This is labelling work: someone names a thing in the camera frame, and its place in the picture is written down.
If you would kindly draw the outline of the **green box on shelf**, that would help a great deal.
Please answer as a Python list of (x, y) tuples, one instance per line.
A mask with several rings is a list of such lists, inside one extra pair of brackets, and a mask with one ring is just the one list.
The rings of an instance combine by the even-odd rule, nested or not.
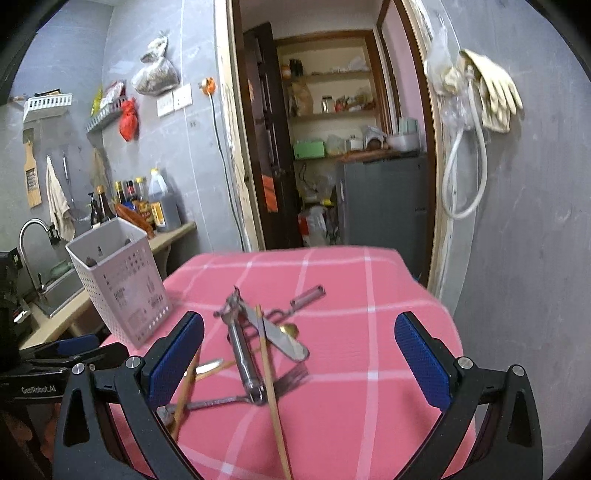
[(304, 140), (294, 143), (294, 159), (322, 159), (325, 158), (325, 142), (322, 140)]

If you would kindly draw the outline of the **dark grey cabinet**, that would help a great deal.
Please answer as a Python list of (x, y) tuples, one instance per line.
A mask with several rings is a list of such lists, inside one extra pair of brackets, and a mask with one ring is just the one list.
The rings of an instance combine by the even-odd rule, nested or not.
[(426, 156), (341, 162), (335, 189), (342, 244), (394, 249), (413, 277), (426, 276)]

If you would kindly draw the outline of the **orange wall hook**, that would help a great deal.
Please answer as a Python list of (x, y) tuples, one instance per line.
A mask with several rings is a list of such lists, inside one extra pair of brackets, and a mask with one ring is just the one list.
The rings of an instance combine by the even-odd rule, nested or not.
[(199, 84), (200, 90), (204, 95), (212, 97), (216, 90), (216, 84), (212, 77), (204, 78)]

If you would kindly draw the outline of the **grey wall shelf rack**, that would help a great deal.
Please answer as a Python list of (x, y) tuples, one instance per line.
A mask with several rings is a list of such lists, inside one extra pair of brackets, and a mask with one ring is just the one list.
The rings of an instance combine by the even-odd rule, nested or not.
[(85, 125), (87, 134), (100, 132), (106, 126), (122, 115), (122, 105), (127, 100), (125, 96), (119, 96), (111, 103), (105, 105), (97, 114), (93, 115)]

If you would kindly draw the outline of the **white wall basket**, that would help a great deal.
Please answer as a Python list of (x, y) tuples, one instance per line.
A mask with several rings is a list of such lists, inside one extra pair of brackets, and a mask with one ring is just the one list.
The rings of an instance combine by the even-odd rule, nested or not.
[(24, 103), (23, 122), (60, 117), (69, 109), (72, 100), (71, 93), (31, 97)]

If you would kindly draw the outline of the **wooden grater board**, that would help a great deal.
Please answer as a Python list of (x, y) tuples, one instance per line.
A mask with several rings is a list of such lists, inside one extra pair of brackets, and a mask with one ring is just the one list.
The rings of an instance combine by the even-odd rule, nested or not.
[(33, 154), (33, 143), (27, 141), (24, 144), (25, 149), (25, 182), (27, 203), (30, 209), (39, 206), (42, 203), (41, 189), (37, 172), (37, 164)]

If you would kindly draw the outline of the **yellow label sauce bottle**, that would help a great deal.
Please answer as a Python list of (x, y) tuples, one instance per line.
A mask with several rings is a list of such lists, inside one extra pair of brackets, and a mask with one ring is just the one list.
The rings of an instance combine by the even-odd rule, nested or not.
[(135, 192), (137, 195), (136, 210), (151, 227), (154, 226), (151, 206), (148, 198), (147, 180), (145, 177), (135, 178)]

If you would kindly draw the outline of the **wooden chopstick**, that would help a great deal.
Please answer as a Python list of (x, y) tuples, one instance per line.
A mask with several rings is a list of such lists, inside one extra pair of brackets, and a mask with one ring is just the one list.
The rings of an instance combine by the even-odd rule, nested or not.
[(254, 307), (256, 311), (257, 330), (259, 331), (259, 345), (263, 358), (263, 378), (266, 385), (267, 404), (270, 408), (271, 423), (273, 423), (273, 434), (276, 439), (277, 454), (280, 458), (280, 465), (283, 469), (283, 477), (287, 480), (293, 480), (293, 472), (290, 468), (290, 458), (287, 454), (286, 441), (283, 437), (283, 425), (280, 421), (280, 410), (276, 401), (276, 390), (274, 389), (273, 369), (270, 365), (270, 351), (267, 346), (266, 329), (263, 324), (263, 310), (259, 305)]
[(179, 431), (184, 417), (184, 410), (187, 402), (190, 400), (190, 396), (192, 395), (194, 379), (196, 376), (195, 369), (199, 364), (199, 360), (200, 349), (197, 349), (195, 355), (193, 356), (193, 359), (190, 362), (190, 365), (188, 366), (186, 376), (183, 378), (181, 382), (180, 392), (177, 397), (177, 403), (173, 414), (173, 423), (170, 430), (170, 435), (174, 442), (178, 440)]

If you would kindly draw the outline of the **orange snack packet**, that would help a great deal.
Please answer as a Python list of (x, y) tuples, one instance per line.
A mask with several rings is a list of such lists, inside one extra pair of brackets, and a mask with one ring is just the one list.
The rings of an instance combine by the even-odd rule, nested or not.
[(153, 228), (147, 223), (147, 221), (140, 214), (138, 214), (134, 210), (126, 207), (125, 205), (123, 205), (121, 203), (117, 203), (115, 205), (115, 212), (119, 218), (121, 218), (121, 219), (131, 223), (135, 227), (143, 230), (149, 239), (154, 238)]

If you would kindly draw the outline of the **chrome faucet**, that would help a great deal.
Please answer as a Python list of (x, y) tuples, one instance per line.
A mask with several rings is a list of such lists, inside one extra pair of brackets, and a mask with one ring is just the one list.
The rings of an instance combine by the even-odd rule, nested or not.
[(21, 227), (17, 249), (35, 291), (43, 289), (43, 279), (57, 263), (59, 246), (60, 238), (53, 224), (32, 218)]

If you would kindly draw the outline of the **yellowish rubber gloves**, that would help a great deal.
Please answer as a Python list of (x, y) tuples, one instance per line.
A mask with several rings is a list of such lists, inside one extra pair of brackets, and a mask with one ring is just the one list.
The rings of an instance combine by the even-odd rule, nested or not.
[(479, 85), (484, 127), (497, 133), (508, 133), (511, 119), (523, 109), (523, 102), (509, 73), (487, 56), (462, 49), (457, 65), (444, 71), (444, 92), (453, 95), (461, 92), (467, 83), (469, 66), (473, 68)]

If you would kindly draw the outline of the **red plastic bag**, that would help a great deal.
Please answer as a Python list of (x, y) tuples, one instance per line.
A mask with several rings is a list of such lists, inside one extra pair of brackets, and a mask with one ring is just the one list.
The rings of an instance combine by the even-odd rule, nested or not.
[(120, 136), (126, 141), (132, 141), (138, 130), (138, 118), (135, 106), (135, 100), (130, 98), (121, 104), (121, 117), (118, 130)]

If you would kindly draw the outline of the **steel knife blade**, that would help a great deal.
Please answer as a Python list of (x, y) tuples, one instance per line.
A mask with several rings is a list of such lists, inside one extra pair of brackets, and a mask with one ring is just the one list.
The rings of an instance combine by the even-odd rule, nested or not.
[(294, 362), (304, 362), (308, 359), (310, 352), (304, 344), (301, 344), (300, 341), (290, 337), (287, 333), (283, 333), (280, 328), (274, 325), (273, 322), (266, 320), (266, 318), (263, 317), (262, 319), (259, 319), (256, 310), (254, 310), (249, 304), (245, 303), (245, 301), (239, 301), (239, 305), (246, 320), (256, 328), (257, 332), (263, 332), (266, 335), (266, 339), (269, 340), (273, 346), (276, 346), (284, 356), (287, 356), (287, 358), (290, 358), (290, 360), (293, 360)]

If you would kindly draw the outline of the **dark soy sauce bottle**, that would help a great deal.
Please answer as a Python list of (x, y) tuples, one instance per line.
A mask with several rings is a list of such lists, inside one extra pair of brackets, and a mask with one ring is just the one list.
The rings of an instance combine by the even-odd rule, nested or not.
[(98, 205), (100, 208), (100, 213), (103, 222), (110, 221), (115, 218), (115, 214), (110, 208), (109, 201), (107, 199), (105, 188), (103, 185), (98, 185), (96, 187), (96, 194), (98, 198)]

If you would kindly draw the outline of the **beige hanging towel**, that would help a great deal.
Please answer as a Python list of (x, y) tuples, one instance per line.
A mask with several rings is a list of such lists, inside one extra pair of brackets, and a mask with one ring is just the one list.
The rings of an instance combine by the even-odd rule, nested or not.
[(74, 220), (50, 156), (46, 157), (45, 184), (50, 221), (59, 237), (70, 242), (76, 234)]

